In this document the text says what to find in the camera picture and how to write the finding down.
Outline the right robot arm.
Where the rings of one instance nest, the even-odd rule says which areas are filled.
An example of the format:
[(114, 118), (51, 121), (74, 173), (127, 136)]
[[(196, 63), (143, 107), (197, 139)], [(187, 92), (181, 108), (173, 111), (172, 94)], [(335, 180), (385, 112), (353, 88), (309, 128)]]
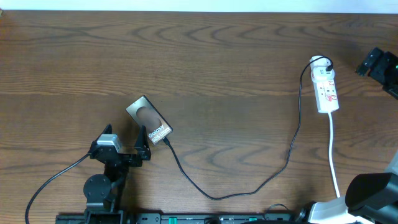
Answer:
[[(307, 65), (311, 70), (317, 110), (327, 114), (333, 126), (332, 114), (339, 109), (333, 62), (326, 56), (313, 56)], [(382, 89), (397, 97), (397, 56), (379, 48), (372, 49), (358, 65), (356, 73), (369, 76)], [(341, 195), (333, 163), (333, 138), (330, 132), (328, 162), (336, 198), (328, 202), (312, 202), (295, 217), (297, 223), (397, 223), (397, 158), (382, 173), (359, 174)]]

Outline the Galaxy S25 Ultra smartphone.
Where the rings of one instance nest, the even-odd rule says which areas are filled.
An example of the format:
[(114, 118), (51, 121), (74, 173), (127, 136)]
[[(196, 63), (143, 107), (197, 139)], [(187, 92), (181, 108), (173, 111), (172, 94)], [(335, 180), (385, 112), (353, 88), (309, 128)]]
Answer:
[(173, 131), (171, 125), (145, 95), (129, 105), (126, 111), (139, 126), (146, 127), (147, 137), (154, 145)]

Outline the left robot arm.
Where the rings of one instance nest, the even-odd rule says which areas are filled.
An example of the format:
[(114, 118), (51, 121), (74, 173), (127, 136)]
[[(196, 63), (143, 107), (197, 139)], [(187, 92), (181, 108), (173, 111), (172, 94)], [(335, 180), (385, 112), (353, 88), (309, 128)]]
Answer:
[(90, 159), (104, 164), (102, 174), (92, 175), (84, 184), (85, 223), (130, 223), (131, 218), (119, 205), (129, 169), (151, 159), (146, 127), (141, 126), (134, 145), (135, 154), (121, 153), (121, 142), (109, 124), (91, 143)]

